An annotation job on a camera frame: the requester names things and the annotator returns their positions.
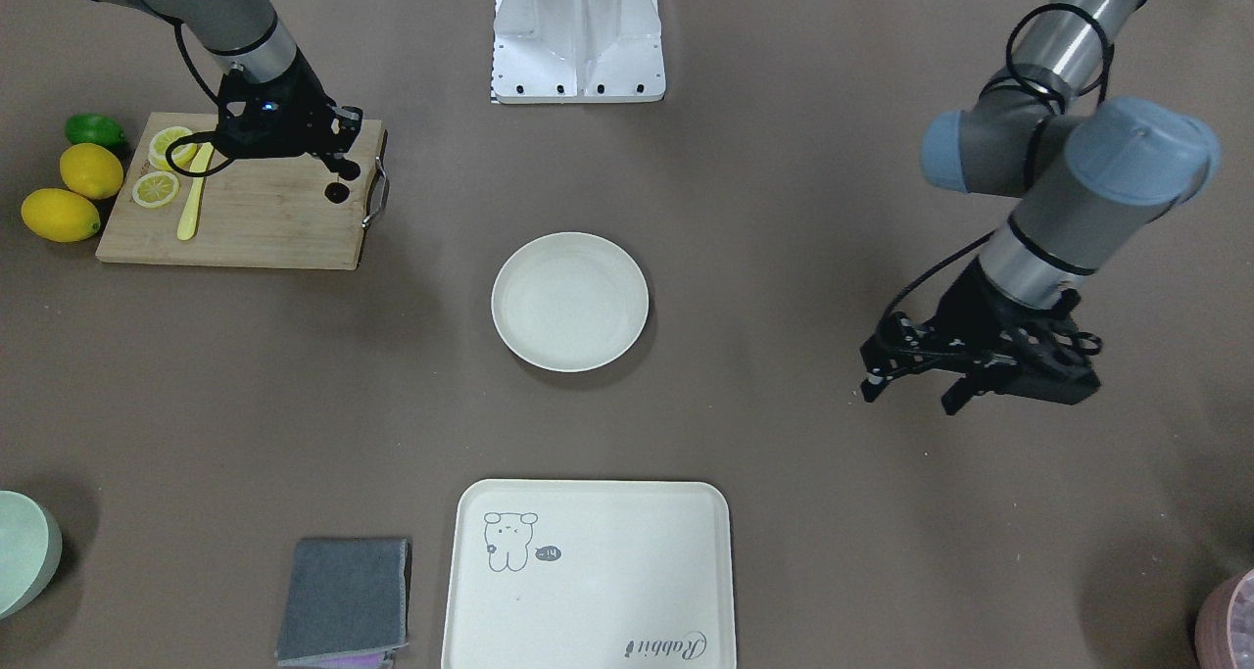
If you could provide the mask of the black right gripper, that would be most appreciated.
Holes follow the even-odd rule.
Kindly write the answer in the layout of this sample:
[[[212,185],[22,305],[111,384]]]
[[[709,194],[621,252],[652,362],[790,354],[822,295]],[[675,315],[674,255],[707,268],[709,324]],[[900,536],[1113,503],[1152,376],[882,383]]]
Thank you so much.
[[[291,159],[314,154],[337,174],[362,133],[362,108],[334,104],[302,54],[263,83],[229,72],[219,82],[216,151],[229,159]]]

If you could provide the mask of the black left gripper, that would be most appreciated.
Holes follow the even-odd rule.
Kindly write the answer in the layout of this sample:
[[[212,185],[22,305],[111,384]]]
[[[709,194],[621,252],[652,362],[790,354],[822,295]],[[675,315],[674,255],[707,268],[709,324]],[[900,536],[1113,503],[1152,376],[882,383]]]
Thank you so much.
[[[942,343],[959,343],[958,354],[861,348],[863,400],[878,400],[897,379],[935,369],[962,377],[940,395],[946,415],[984,394],[1062,405],[1087,400],[1101,387],[1092,360],[1102,351],[1102,340],[1073,321],[1080,299],[1078,290],[1065,289],[1046,311],[1025,308],[1004,297],[979,264],[971,262],[930,319]]]

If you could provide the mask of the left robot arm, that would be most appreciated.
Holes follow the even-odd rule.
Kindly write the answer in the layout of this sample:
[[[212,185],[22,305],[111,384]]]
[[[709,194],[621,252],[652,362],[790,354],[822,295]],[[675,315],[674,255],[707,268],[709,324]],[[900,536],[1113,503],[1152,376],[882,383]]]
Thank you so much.
[[[984,394],[1075,405],[1097,392],[1097,335],[1072,319],[1080,286],[1134,233],[1186,205],[1220,164],[1204,120],[1109,95],[1114,43],[1147,0],[1050,0],[1021,18],[969,110],[937,115],[920,147],[939,188],[1016,200],[915,320],[892,299],[860,349],[867,402],[892,382],[957,374],[948,414]]]

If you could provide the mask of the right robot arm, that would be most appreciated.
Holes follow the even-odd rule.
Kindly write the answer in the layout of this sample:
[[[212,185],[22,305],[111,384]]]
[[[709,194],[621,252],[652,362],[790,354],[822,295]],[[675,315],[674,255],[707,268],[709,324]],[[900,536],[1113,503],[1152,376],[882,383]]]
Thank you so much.
[[[345,181],[362,173],[349,151],[362,131],[362,110],[337,104],[325,89],[270,0],[93,0],[171,23],[186,49],[189,29],[222,70],[212,99],[214,132],[199,134],[224,159],[322,161]]]

